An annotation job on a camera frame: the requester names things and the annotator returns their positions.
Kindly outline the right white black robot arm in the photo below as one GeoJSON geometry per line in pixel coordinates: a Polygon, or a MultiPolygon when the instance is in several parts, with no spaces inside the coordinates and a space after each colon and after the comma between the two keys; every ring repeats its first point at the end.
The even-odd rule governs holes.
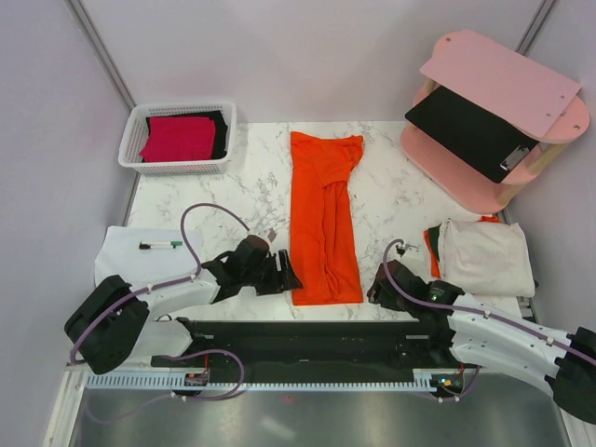
{"type": "Polygon", "coordinates": [[[398,260],[384,258],[367,292],[370,303],[430,325],[428,359],[454,360],[536,387],[565,412],[595,422],[595,333],[540,326],[514,318],[445,282],[423,281],[398,260]]]}

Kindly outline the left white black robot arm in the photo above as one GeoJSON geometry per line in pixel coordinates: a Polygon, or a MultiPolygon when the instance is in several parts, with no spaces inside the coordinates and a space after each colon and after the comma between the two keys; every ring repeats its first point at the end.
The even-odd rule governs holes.
{"type": "Polygon", "coordinates": [[[197,365],[203,342],[182,318],[162,317],[195,305],[213,305],[252,288],[257,295],[303,288],[285,250],[272,252],[262,238],[249,235],[190,273],[148,283],[134,291],[119,275],[103,279],[67,319],[64,332],[73,344],[71,362],[96,374],[115,370],[134,357],[176,358],[197,365]]]}

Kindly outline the orange t shirt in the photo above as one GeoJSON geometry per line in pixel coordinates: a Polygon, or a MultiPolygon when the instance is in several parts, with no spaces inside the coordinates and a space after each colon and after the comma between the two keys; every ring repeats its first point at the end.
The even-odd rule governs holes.
{"type": "Polygon", "coordinates": [[[291,133],[291,263],[303,287],[296,306],[363,302],[348,181],[363,156],[361,136],[291,133]]]}

